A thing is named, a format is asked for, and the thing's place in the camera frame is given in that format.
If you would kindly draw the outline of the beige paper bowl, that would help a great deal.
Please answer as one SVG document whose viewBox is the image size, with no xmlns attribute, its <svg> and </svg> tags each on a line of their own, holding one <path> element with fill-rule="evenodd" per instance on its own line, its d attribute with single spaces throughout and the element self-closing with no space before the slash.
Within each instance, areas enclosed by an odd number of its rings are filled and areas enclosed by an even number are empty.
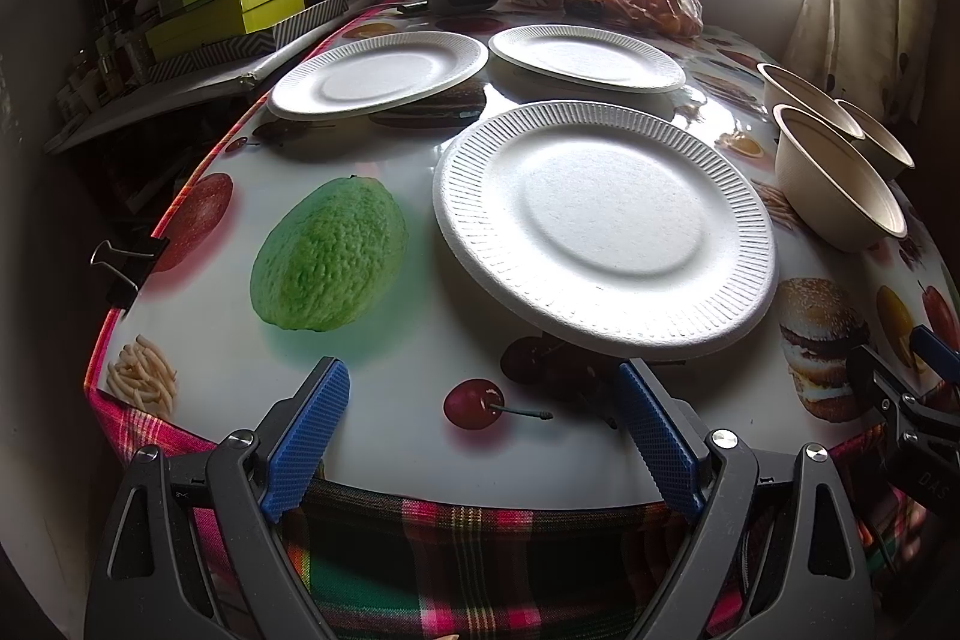
<svg viewBox="0 0 960 640">
<path fill-rule="evenodd" d="M 773 107 L 779 104 L 786 104 L 812 113 L 828 127 L 838 131 L 848 142 L 866 138 L 861 125 L 846 110 L 839 107 L 833 97 L 800 78 L 799 74 L 768 62 L 758 64 L 757 71 L 765 83 L 763 102 L 768 112 L 773 112 Z"/>
<path fill-rule="evenodd" d="M 854 140 L 853 145 L 884 181 L 895 181 L 901 172 L 913 169 L 908 149 L 884 124 L 846 99 L 836 99 L 836 103 L 861 127 L 864 138 Z"/>
<path fill-rule="evenodd" d="M 907 220 L 887 182 L 838 131 L 789 104 L 776 104 L 775 174 L 797 216 L 841 252 L 903 239 Z"/>
</svg>

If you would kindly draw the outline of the white paper plate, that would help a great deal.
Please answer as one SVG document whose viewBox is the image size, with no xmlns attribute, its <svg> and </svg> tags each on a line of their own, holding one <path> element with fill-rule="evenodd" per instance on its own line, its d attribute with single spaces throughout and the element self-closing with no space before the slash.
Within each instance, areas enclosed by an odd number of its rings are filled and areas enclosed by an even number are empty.
<svg viewBox="0 0 960 640">
<path fill-rule="evenodd" d="M 444 149 L 433 209 L 492 298 L 596 353 L 708 356 L 745 338 L 775 297 L 757 190 L 641 110 L 542 101 L 480 120 Z"/>
<path fill-rule="evenodd" d="M 685 85 L 685 71 L 667 53 L 605 29 L 517 26 L 492 35 L 488 46 L 506 64 L 573 85 L 631 94 L 661 94 Z"/>
<path fill-rule="evenodd" d="M 270 91 L 268 110 L 315 122 L 395 109 L 470 80 L 488 47 L 464 34 L 412 31 L 350 42 L 304 60 Z"/>
</svg>

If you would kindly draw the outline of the plaid cloth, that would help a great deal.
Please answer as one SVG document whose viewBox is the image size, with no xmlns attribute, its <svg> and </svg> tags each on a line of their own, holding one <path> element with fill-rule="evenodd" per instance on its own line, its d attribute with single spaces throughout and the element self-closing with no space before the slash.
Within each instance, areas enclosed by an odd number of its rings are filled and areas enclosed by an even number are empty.
<svg viewBox="0 0 960 640">
<path fill-rule="evenodd" d="M 599 401 L 604 419 L 615 414 L 630 435 L 617 395 L 628 360 L 535 338 L 521 339 L 511 356 L 532 385 Z M 884 419 L 825 447 L 871 591 L 907 542 L 911 507 L 923 507 L 889 481 L 882 437 Z M 277 533 L 331 638 L 636 638 L 631 631 L 688 533 L 662 497 L 608 510 L 469 507 L 342 486 L 325 477 L 324 456 Z M 213 513 L 195 518 L 202 549 L 215 539 L 229 569 Z"/>
</svg>

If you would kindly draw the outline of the black binder clip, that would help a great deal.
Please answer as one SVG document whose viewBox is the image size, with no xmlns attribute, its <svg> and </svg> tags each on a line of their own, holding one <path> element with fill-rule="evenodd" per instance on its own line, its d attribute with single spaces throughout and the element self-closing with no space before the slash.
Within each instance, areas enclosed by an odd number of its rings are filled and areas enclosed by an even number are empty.
<svg viewBox="0 0 960 640">
<path fill-rule="evenodd" d="M 145 234 L 104 239 L 96 245 L 89 266 L 98 271 L 110 308 L 130 310 L 168 245 L 166 237 Z"/>
</svg>

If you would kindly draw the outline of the floral curtain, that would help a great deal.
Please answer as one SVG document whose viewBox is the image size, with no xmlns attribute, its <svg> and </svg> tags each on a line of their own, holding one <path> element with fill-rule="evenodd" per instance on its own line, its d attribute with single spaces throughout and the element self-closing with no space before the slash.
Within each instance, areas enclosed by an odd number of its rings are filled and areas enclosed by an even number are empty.
<svg viewBox="0 0 960 640">
<path fill-rule="evenodd" d="M 804 0 L 782 64 L 884 124 L 918 119 L 937 0 Z"/>
</svg>

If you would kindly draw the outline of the fruit print tablecloth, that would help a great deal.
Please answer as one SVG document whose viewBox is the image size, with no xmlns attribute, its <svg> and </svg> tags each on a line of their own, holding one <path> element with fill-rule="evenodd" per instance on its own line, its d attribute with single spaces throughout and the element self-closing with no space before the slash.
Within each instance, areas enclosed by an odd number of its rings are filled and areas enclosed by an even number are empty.
<svg viewBox="0 0 960 640">
<path fill-rule="evenodd" d="M 636 104 L 667 117 L 745 174 L 766 208 L 778 253 L 778 286 L 791 280 L 828 280 L 812 291 L 843 291 L 869 325 L 878 352 L 913 388 L 932 392 L 939 375 L 907 370 L 887 339 L 900 323 L 935 325 L 945 335 L 958 323 L 958 276 L 894 188 L 907 216 L 908 237 L 882 241 L 866 252 L 841 253 L 794 218 L 773 179 L 776 133 L 760 110 L 760 74 L 766 53 L 737 34 L 708 28 L 692 44 L 643 37 L 674 58 L 686 74 L 682 89 L 662 96 L 589 92 L 589 101 Z M 455 261 L 433 214 L 433 174 L 455 131 L 428 128 L 427 109 L 410 120 L 345 120 L 330 127 L 283 131 L 268 140 L 277 120 L 265 104 L 231 130 L 217 154 L 205 161 L 187 197 L 202 184 L 231 200 L 223 218 L 176 266 L 155 271 L 130 310 L 110 315 L 103 344 L 89 369 L 89 388 L 106 406 L 121 385 L 121 351 L 141 336 L 160 348 L 176 374 L 172 413 L 117 413 L 120 434 L 110 434 L 124 458 L 142 443 L 166 442 L 187 452 L 220 442 L 243 425 L 256 424 L 268 408 L 298 388 L 324 356 L 347 365 L 352 382 L 347 413 L 324 456 L 327 479 L 345 486 L 455 503 L 469 507 L 579 510 L 659 502 L 652 477 L 619 420 L 607 422 L 594 408 L 562 401 L 553 392 L 524 388 L 501 370 L 500 359 L 518 339 L 544 330 L 498 304 Z M 254 314 L 249 278 L 257 252 L 281 216 L 314 187 L 337 177 L 373 177 L 386 185 L 404 213 L 404 263 L 389 291 L 358 320 L 332 331 L 280 330 Z M 176 206 L 169 224 L 197 200 Z M 839 445 L 859 435 L 859 422 L 830 422 L 802 406 L 788 372 L 779 303 L 760 325 L 716 353 L 644 360 L 664 386 L 680 396 L 708 429 L 727 425 L 765 450 L 796 450 L 816 440 Z M 441 413 L 459 381 L 494 381 L 508 404 L 545 409 L 555 419 L 537 422 L 505 414 L 482 431 L 464 431 Z"/>
</svg>

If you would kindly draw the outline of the grey side shelf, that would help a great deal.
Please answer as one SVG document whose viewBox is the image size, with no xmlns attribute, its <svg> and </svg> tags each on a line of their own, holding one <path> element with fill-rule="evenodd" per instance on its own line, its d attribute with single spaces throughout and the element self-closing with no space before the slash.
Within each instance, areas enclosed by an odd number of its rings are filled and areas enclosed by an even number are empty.
<svg viewBox="0 0 960 640">
<path fill-rule="evenodd" d="M 73 146 L 119 130 L 125 125 L 155 117 L 160 113 L 205 103 L 220 97 L 254 94 L 279 74 L 282 68 L 291 65 L 297 58 L 315 46 L 326 35 L 336 31 L 350 19 L 363 13 L 374 0 L 347 0 L 345 11 L 327 23 L 300 35 L 298 39 L 281 47 L 277 52 L 262 57 L 246 58 L 232 64 L 215 65 L 183 74 L 178 78 L 142 86 L 132 94 L 117 99 L 104 109 L 96 110 L 83 120 L 71 120 L 64 130 L 44 143 L 46 154 L 60 154 Z"/>
</svg>

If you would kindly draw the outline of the black white striped tray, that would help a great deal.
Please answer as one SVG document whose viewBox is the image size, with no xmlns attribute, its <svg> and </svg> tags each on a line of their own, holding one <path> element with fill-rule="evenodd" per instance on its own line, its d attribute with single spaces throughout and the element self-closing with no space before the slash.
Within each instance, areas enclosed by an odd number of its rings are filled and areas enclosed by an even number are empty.
<svg viewBox="0 0 960 640">
<path fill-rule="evenodd" d="M 278 21 L 270 28 L 228 37 L 158 60 L 149 69 L 148 80 L 151 83 L 162 83 L 192 71 L 232 64 L 247 58 L 265 57 L 278 52 L 302 35 L 330 23 L 347 10 L 348 0 L 320 0 L 299 13 Z"/>
</svg>

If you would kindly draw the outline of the lime green box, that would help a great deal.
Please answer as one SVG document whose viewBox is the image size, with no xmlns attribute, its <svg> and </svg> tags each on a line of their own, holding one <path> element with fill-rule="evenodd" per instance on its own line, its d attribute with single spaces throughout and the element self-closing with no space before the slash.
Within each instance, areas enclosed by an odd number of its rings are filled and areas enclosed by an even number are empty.
<svg viewBox="0 0 960 640">
<path fill-rule="evenodd" d="M 213 0 L 151 28 L 146 45 L 156 60 L 271 28 L 304 10 L 304 0 Z"/>
</svg>

